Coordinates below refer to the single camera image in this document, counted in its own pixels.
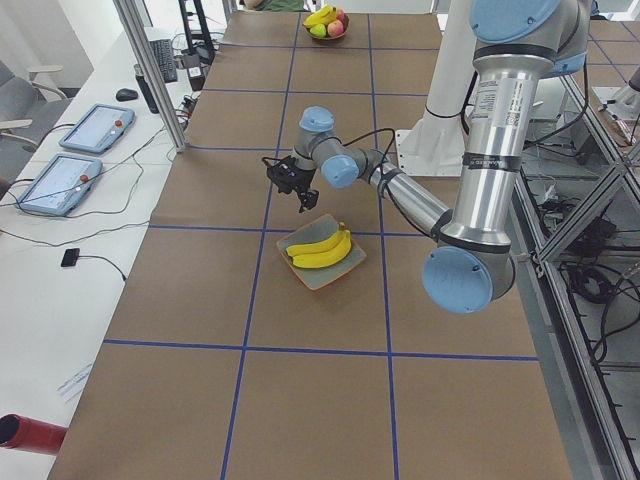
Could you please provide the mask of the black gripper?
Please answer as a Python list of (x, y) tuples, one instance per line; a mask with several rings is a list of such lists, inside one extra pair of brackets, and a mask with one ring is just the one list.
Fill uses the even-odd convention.
[(313, 170), (300, 169), (295, 165), (280, 164), (277, 167), (278, 192), (290, 194), (295, 191), (300, 201), (299, 213), (317, 205), (319, 192), (311, 188), (313, 176)]

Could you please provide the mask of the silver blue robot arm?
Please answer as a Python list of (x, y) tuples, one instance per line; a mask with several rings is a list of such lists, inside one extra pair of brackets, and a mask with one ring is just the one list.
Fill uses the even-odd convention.
[(504, 225), (538, 84), (584, 65), (591, 9), (588, 1), (452, 2), (423, 117), (396, 143), (408, 166), (347, 146), (333, 114), (313, 106), (268, 178), (303, 210), (317, 202), (315, 175), (336, 189), (367, 182), (435, 241), (422, 273), (431, 299), (457, 314), (484, 309), (515, 280)]

